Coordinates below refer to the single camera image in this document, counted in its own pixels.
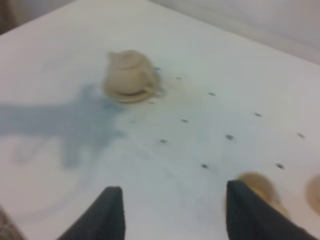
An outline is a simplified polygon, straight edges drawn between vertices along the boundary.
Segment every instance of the white wall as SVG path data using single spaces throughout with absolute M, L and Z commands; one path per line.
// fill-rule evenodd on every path
M 320 64 L 320 0 L 152 0 Z
M 9 0 L 16 22 L 21 25 L 74 0 Z
M 320 49 L 319 0 L 188 0 Z

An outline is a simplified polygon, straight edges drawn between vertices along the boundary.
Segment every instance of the teapot handle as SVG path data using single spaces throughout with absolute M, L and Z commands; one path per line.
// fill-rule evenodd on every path
M 147 70 L 141 72 L 142 75 L 147 79 L 147 86 L 143 89 L 148 93 L 155 93 L 157 90 L 157 80 L 156 77 Z

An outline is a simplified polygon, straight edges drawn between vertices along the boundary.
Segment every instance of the small teapot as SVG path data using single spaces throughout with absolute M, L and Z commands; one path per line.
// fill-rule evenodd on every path
M 157 91 L 157 77 L 146 56 L 135 50 L 110 52 L 108 78 L 104 91 L 115 101 L 133 103 L 145 100 Z

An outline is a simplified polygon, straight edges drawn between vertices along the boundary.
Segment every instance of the white tabletop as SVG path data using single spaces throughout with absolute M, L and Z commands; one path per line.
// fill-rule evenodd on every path
M 158 97 L 103 96 L 106 54 L 127 49 L 160 68 Z M 227 180 L 257 171 L 319 237 L 319 92 L 313 63 L 144 0 L 79 0 L 0 37 L 0 204 L 54 240 L 121 186 L 127 240 L 226 240 Z

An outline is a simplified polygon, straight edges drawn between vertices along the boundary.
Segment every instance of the hole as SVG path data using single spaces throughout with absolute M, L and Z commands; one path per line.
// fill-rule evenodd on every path
M 305 135 L 303 135 L 302 133 L 300 133 L 300 132 L 298 132 L 297 133 L 297 135 L 300 137 L 300 138 L 302 138 L 302 139 L 305 139 L 306 138 L 306 136 Z
M 285 169 L 285 166 L 283 166 L 283 165 L 280 164 L 280 163 L 277 163 L 276 166 L 277 166 L 278 168 L 280 168 L 280 169 Z
M 230 140 L 230 141 L 232 141 L 233 139 L 235 139 L 235 137 L 232 136 L 232 135 L 230 135 L 230 134 L 225 135 L 225 138 L 228 139 L 228 140 Z

